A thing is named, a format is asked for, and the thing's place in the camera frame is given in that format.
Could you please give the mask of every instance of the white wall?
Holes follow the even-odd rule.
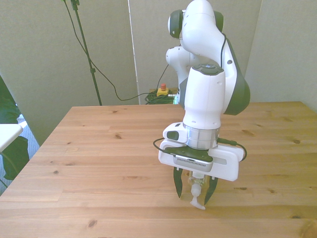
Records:
[[[80,0],[78,7],[91,58],[122,98],[135,96],[127,0]],[[0,1],[0,74],[39,144],[72,106],[98,105],[86,55],[60,0]],[[138,103],[120,102],[96,76],[104,105]]]
[[[263,0],[246,73],[252,101],[302,101],[317,112],[316,26],[315,0]]]
[[[191,0],[129,0],[132,34],[139,92],[156,88],[167,63],[165,53],[179,45],[167,29],[167,21],[174,10],[186,9]],[[213,9],[224,16],[223,32],[232,43],[241,71],[247,68],[252,41],[262,0],[211,0]],[[161,82],[177,87],[177,75],[169,67]]]

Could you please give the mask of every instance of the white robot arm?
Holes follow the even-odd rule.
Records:
[[[230,42],[221,33],[222,25],[217,25],[207,0],[194,0],[185,11],[173,12],[169,29],[174,38],[181,40],[182,47],[170,49],[166,59],[176,70],[179,85],[187,82],[185,90],[180,90],[180,96],[185,98],[185,117],[182,122],[173,123],[164,130],[158,158],[161,163],[174,166],[179,197],[182,170],[192,172],[191,204],[204,209],[197,197],[206,177],[211,178],[205,204],[214,192],[218,178],[229,181],[238,178],[244,150],[218,145],[220,116],[243,111],[249,104],[250,90]],[[211,60],[218,65],[209,64]]]

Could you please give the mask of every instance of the wooden table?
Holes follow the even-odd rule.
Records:
[[[248,150],[206,211],[152,142],[179,105],[74,107],[0,197],[1,238],[315,238],[317,115],[300,102],[251,103],[221,137]]]

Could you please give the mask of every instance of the white table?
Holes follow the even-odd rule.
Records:
[[[0,152],[2,152],[23,131],[18,124],[0,124]]]

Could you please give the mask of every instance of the floor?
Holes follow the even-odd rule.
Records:
[[[25,125],[26,122],[24,122],[25,120],[22,119],[18,119],[19,124],[21,124],[21,126],[23,127]],[[28,152],[29,152],[29,156],[30,159],[33,157],[33,155],[38,151],[39,149],[39,145],[36,142],[29,126],[26,124],[26,126],[23,129],[23,132],[20,134],[21,136],[27,138],[29,141],[29,145],[28,145]],[[0,179],[7,185],[9,186],[11,184],[11,180],[6,180],[3,176],[5,175],[5,171],[3,169],[3,163],[2,163],[2,156],[0,156]],[[5,186],[0,182],[0,195],[3,194],[3,192],[5,191]]]

